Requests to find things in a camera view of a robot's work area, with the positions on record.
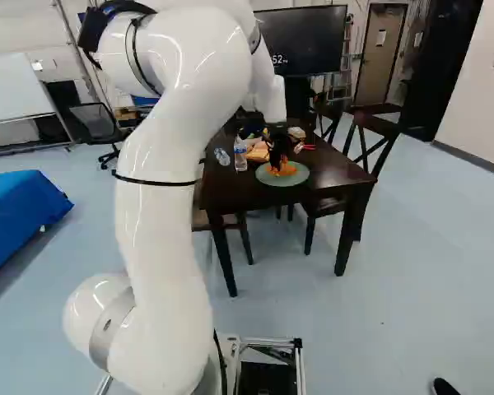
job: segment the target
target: wooden door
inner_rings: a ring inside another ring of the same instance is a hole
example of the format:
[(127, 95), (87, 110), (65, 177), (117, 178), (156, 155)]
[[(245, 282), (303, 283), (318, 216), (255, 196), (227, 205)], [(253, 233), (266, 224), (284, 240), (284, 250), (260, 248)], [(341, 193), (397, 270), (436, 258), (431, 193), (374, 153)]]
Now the wooden door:
[(371, 4), (356, 105), (384, 103), (403, 31), (405, 4)]

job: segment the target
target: plate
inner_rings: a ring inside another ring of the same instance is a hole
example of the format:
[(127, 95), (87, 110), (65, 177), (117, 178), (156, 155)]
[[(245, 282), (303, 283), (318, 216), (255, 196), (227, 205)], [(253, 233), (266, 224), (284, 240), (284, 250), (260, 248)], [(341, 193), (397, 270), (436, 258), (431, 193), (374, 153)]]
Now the plate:
[(256, 169), (256, 178), (262, 184), (270, 185), (272, 187), (292, 187), (294, 185), (302, 184), (310, 176), (310, 170), (303, 164), (298, 162), (289, 161), (290, 165), (296, 167), (296, 173), (293, 175), (286, 175), (283, 177), (277, 177), (268, 172), (271, 168), (270, 163), (261, 165)]

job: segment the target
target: wooden table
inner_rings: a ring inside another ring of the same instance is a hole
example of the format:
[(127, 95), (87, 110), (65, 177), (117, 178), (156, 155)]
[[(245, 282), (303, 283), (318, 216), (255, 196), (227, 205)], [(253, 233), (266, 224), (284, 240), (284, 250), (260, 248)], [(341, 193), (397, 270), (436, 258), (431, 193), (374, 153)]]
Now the wooden table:
[[(366, 205), (377, 180), (316, 137), (311, 130), (306, 132), (308, 143), (314, 143), (316, 150), (293, 154), (290, 159), (306, 165), (310, 177), (303, 184), (288, 188), (260, 183), (254, 175), (258, 167), (256, 165), (249, 164), (249, 169), (244, 172), (235, 171), (234, 133), (221, 130), (208, 144), (200, 207), (207, 211), (227, 289), (232, 297), (236, 297), (238, 291), (226, 233), (222, 227), (222, 215), (286, 206), (310, 199), (345, 196), (348, 204), (335, 264), (338, 276), (344, 273), (353, 242), (360, 240)], [(217, 161), (214, 150), (218, 147), (231, 157), (229, 166), (222, 166)]]

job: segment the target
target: television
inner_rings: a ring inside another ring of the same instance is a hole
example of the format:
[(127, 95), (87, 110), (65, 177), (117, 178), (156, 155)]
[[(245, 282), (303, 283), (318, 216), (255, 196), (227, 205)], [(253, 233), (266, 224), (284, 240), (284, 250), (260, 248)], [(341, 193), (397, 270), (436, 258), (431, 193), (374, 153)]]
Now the television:
[(306, 77), (340, 71), (347, 6), (255, 12), (275, 72)]

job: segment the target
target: white robotic arm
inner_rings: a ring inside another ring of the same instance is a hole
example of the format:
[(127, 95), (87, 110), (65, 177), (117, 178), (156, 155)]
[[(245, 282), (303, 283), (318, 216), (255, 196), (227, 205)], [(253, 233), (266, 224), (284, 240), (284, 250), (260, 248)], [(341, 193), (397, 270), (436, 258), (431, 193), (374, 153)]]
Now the white robotic arm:
[(268, 123), (285, 121), (284, 84), (246, 0), (146, 2), (157, 13), (130, 3), (110, 17), (96, 48), (119, 88), (162, 94), (124, 143), (116, 171), (128, 277), (86, 280), (67, 302), (64, 328), (136, 392), (187, 395), (212, 354), (212, 311), (191, 239), (198, 158), (249, 90)]

